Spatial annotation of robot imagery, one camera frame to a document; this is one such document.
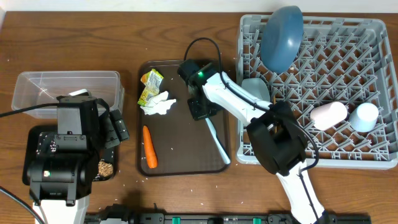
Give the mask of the light blue plastic knife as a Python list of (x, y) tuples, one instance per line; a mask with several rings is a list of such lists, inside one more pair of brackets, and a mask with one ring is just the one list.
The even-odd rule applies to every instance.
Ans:
[(231, 163), (231, 159), (229, 158), (229, 156), (227, 155), (226, 151), (224, 150), (222, 144), (220, 143), (220, 141), (219, 141), (219, 139), (217, 137), (217, 132), (216, 132), (216, 129), (215, 129), (213, 123), (211, 122), (211, 120), (209, 118), (206, 118), (205, 121), (206, 121), (206, 124), (207, 124), (207, 126), (208, 126), (208, 128), (210, 130), (210, 133), (211, 133), (212, 137), (213, 137), (213, 140), (214, 140), (214, 142), (215, 142), (215, 144), (216, 144), (216, 146), (218, 148), (219, 154), (220, 154), (223, 162), (226, 165), (230, 164)]

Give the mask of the brown food piece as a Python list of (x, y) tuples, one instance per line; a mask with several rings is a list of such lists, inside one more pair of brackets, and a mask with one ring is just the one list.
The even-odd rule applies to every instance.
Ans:
[(111, 163), (100, 161), (98, 163), (98, 175), (99, 177), (110, 177), (114, 172), (114, 167)]

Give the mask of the orange carrot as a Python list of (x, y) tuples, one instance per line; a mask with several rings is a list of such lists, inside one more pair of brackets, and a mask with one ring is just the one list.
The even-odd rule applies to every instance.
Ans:
[(147, 165), (150, 169), (154, 169), (158, 166), (158, 161), (154, 150), (154, 145), (152, 143), (152, 138), (150, 135), (149, 128), (147, 126), (143, 126), (142, 133), (143, 133), (144, 152), (147, 159)]

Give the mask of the cooked white rice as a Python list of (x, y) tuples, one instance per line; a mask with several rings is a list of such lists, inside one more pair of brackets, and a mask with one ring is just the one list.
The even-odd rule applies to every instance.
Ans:
[(55, 133), (53, 132), (42, 132), (39, 134), (38, 144), (36, 149), (37, 155), (55, 153), (57, 145), (55, 143)]

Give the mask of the white tissue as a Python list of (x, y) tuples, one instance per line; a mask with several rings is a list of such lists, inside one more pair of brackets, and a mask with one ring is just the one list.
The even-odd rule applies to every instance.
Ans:
[(177, 101), (176, 99), (168, 99), (168, 91), (159, 93), (149, 99), (145, 106), (140, 106), (145, 115), (160, 114), (165, 115), (171, 106)]

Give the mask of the green snack wrapper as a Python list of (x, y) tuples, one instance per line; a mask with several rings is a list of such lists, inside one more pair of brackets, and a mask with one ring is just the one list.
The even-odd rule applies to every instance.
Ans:
[(160, 84), (164, 77), (156, 70), (145, 73), (141, 76), (141, 82), (144, 84), (144, 90), (142, 91), (139, 100), (137, 102), (140, 106), (145, 106), (149, 100), (159, 94)]

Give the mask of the light blue bowl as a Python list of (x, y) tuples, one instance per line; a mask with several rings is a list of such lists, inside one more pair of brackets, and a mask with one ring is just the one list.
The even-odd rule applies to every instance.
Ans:
[(255, 97), (270, 101), (270, 94), (266, 83), (261, 78), (247, 78), (242, 81), (242, 88)]

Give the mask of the dark blue plate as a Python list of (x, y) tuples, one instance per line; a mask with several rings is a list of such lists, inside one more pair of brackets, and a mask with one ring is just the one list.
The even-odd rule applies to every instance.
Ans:
[(261, 61), (274, 73), (289, 69), (299, 51), (303, 36), (303, 14), (297, 6), (273, 12), (263, 30)]

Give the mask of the pink cup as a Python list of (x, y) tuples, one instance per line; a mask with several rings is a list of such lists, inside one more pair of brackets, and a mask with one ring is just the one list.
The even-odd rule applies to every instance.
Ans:
[(334, 101), (317, 108), (310, 113), (310, 119), (314, 122), (314, 127), (320, 131), (325, 131), (338, 124), (347, 117), (348, 110), (339, 101)]

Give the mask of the light blue cup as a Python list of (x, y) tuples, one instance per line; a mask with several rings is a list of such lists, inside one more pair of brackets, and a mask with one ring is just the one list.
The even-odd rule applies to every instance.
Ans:
[(379, 110), (372, 103), (360, 104), (349, 116), (351, 127), (357, 132), (371, 131), (377, 122)]

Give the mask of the wooden chopstick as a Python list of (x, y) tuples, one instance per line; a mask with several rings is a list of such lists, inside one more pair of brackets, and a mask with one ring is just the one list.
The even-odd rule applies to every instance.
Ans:
[[(276, 97), (275, 96), (273, 97), (273, 104), (276, 104)], [(276, 132), (277, 132), (277, 125), (275, 124), (274, 133), (276, 134)]]

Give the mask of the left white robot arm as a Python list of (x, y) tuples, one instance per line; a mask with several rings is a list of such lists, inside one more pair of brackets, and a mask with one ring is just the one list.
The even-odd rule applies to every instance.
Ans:
[(59, 96), (57, 130), (39, 134), (25, 172), (44, 223), (83, 223), (105, 150), (129, 139), (121, 112), (94, 96)]

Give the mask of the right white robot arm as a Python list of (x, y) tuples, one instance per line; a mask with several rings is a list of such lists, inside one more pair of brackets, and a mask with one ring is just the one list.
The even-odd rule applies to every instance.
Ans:
[(277, 176), (299, 223), (330, 221), (308, 176), (305, 149), (310, 138), (287, 103), (273, 104), (250, 94), (211, 63), (184, 60), (177, 73), (192, 95), (188, 107), (194, 120), (209, 121), (225, 109), (245, 125), (255, 157)]

